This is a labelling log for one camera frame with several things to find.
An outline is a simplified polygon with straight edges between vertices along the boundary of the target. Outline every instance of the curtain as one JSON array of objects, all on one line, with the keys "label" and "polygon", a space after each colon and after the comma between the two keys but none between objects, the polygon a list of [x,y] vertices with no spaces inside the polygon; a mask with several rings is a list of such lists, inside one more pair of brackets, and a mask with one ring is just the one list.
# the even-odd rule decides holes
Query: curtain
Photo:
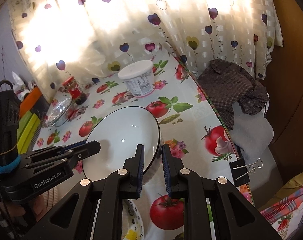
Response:
[{"label": "curtain", "polygon": [[211,60],[263,79],[282,36],[273,0],[8,0],[18,50],[45,97],[69,75],[105,77],[160,46],[196,76]]}]

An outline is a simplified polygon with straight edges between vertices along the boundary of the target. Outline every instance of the metal rivet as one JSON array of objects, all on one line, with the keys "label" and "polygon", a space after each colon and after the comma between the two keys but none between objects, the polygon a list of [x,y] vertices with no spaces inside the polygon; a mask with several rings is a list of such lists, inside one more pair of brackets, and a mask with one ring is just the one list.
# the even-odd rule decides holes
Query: metal rivet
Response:
[{"label": "metal rivet", "polygon": [[127,169],[119,169],[118,170],[118,174],[119,175],[125,175],[125,174],[127,174]]},{"label": "metal rivet", "polygon": [[89,180],[89,179],[82,179],[81,182],[80,182],[80,184],[81,184],[82,186],[87,186],[89,183],[90,183],[90,180]]},{"label": "metal rivet", "polygon": [[219,182],[220,184],[226,184],[226,183],[227,183],[227,179],[224,178],[224,177],[219,177],[219,178],[218,178],[218,182]]},{"label": "metal rivet", "polygon": [[183,169],[180,170],[180,173],[184,174],[184,175],[187,175],[187,174],[190,173],[190,170],[188,170],[187,168],[183,168]]}]

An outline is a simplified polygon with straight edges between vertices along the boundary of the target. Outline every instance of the white bowl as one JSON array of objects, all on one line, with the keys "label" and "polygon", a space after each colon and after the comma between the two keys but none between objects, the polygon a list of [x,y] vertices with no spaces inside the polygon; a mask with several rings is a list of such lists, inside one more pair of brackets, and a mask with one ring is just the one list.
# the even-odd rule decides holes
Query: white bowl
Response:
[{"label": "white bowl", "polygon": [[83,170],[92,181],[121,169],[126,159],[135,156],[137,144],[145,148],[144,183],[160,166],[163,143],[159,124],[145,108],[128,106],[112,112],[96,125],[86,142],[94,140],[100,143],[100,152],[83,160]]}]

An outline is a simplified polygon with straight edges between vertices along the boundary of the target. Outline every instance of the pea pod print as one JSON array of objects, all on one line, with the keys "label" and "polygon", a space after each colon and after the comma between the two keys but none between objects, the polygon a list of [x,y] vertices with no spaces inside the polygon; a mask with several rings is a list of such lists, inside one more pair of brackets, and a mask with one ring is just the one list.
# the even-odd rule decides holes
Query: pea pod print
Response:
[{"label": "pea pod print", "polygon": [[173,114],[169,117],[166,117],[165,119],[161,120],[161,122],[159,124],[166,124],[166,123],[170,123],[173,120],[175,120],[176,118],[178,118],[180,116],[180,114]]}]

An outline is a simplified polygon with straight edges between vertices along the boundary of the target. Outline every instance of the container lid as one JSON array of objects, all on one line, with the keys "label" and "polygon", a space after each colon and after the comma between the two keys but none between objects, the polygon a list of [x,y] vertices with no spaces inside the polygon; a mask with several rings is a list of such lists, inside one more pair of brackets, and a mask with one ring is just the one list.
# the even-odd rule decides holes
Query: container lid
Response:
[{"label": "container lid", "polygon": [[129,64],[118,72],[118,77],[122,80],[131,79],[145,74],[153,67],[153,62],[151,60],[140,60]]},{"label": "container lid", "polygon": [[47,120],[45,123],[49,126],[53,125],[66,112],[67,108],[72,103],[70,94],[57,95],[58,93],[47,111]]},{"label": "container lid", "polygon": [[62,85],[66,86],[70,81],[74,80],[74,77],[68,78]]}]

